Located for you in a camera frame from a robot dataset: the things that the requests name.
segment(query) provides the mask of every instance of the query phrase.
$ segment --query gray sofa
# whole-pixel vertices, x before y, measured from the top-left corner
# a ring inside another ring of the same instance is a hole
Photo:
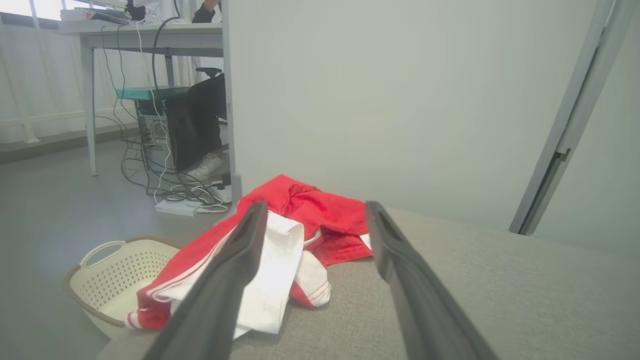
[[[502,359],[640,359],[640,263],[399,210],[390,215]],[[278,335],[249,332],[231,359],[406,357],[372,259],[329,266],[332,297],[290,304]],[[100,360],[141,359],[156,332],[111,341]]]

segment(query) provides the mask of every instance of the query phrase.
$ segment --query white cable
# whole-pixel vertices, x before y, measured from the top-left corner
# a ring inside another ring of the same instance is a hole
[[[226,210],[208,210],[208,209],[198,208],[196,211],[198,212],[198,214],[218,214],[218,213],[226,213],[227,211],[229,211],[226,206],[225,206],[225,209]]]
[[[186,199],[186,200],[184,201],[184,202],[185,202],[185,204],[187,204],[188,206],[193,206],[194,208],[201,208],[201,209],[204,209],[204,208],[221,208],[221,209],[222,209],[222,210],[219,210],[219,211],[218,211],[218,210],[211,210],[211,212],[214,212],[214,213],[222,213],[222,212],[226,212],[226,211],[228,211],[228,210],[229,210],[229,208],[228,208],[228,207],[226,207],[226,206],[224,205],[224,203],[222,202],[222,200],[221,200],[221,199],[219,199],[217,196],[213,195],[209,190],[206,190],[206,188],[203,188],[203,187],[202,187],[202,185],[204,185],[204,184],[202,184],[201,182],[199,182],[199,181],[193,181],[192,183],[189,183],[189,184],[187,184],[187,185],[194,185],[194,184],[199,184],[199,186],[195,186],[195,187],[191,188],[191,190],[190,190],[190,191],[191,191],[192,193],[193,193],[195,190],[200,190],[200,191],[201,191],[201,193],[195,197],[196,199],[200,200],[200,202],[201,202],[201,203],[200,203],[200,204],[193,204],[192,202],[193,202],[194,200]],[[207,187],[213,186],[214,184],[216,184],[216,181],[213,181],[213,182],[212,182],[211,184],[209,184]],[[173,186],[169,189],[169,191],[170,191],[170,192],[172,192],[172,191],[173,191],[173,189],[177,188],[178,186],[182,186],[182,184],[173,185]],[[218,204],[210,204],[210,205],[202,205],[202,202],[204,202],[204,200],[203,200],[203,199],[201,199],[201,198],[200,198],[200,196],[202,196],[202,195],[204,195],[204,194],[206,194],[206,195],[210,196],[212,199],[214,199],[216,202],[219,202],[219,203],[218,203]],[[169,200],[170,200],[170,201],[181,201],[180,199],[169,199]]]
[[[147,68],[147,61],[145,60],[145,54],[142,51],[142,36],[140,35],[140,28],[138,27],[138,23],[140,23],[140,21],[136,21],[136,31],[138,32],[138,40],[140,41],[140,57],[142,58],[142,62],[145,64],[145,74],[146,74],[145,79],[147,80],[149,91],[151,92],[151,98],[154,102],[154,110],[156,111],[156,115],[158,116],[158,121],[160,121],[160,127],[164,131],[164,144],[166,146],[166,151],[167,151],[166,157],[164,158],[164,169],[160,174],[160,179],[158,179],[158,187],[154,191],[154,201],[156,202],[156,204],[159,204],[158,199],[156,197],[156,193],[158,192],[158,189],[160,189],[162,185],[162,177],[166,172],[166,161],[169,159],[169,156],[171,156],[171,146],[169,144],[169,130],[165,129],[163,126],[162,119],[160,118],[160,112],[158,111],[158,108],[156,106],[156,96],[154,95],[154,90],[151,88],[151,80],[149,79],[149,69]]]
[[[145,16],[144,19],[140,20],[140,22],[146,21],[148,18],[153,16],[159,8],[160,8],[160,2],[156,3],[156,8],[154,9],[154,11],[150,12],[149,14],[147,14],[147,16]]]

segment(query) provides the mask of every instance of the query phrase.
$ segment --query white desk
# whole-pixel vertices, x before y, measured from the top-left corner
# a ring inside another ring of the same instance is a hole
[[[160,24],[139,25],[142,51],[153,53],[154,38]],[[89,145],[91,175],[98,175],[95,164],[95,101],[93,91],[94,49],[119,49],[140,51],[140,39],[136,26],[118,26],[100,20],[63,21],[60,34],[80,37],[80,58],[82,64],[82,86],[84,112],[86,116],[86,137]],[[221,24],[167,24],[158,37],[156,54],[165,56],[169,85],[173,83],[173,63],[171,56],[223,57]]]

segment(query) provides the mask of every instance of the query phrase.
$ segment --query desk leg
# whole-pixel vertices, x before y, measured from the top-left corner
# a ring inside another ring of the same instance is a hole
[[[82,64],[82,88],[84,92],[84,117],[86,121],[86,141],[89,145],[91,175],[97,176],[95,166],[95,99],[93,91],[93,48],[80,38],[80,62]]]
[[[173,77],[173,59],[171,55],[164,56],[164,64],[166,65],[166,78],[169,86],[175,85],[175,80]]]

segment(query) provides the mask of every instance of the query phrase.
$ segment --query clothing label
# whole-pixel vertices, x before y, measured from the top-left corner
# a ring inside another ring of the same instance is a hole
[[[362,240],[364,245],[366,245],[369,250],[371,250],[371,237],[369,237],[369,234],[360,235],[360,239]]]

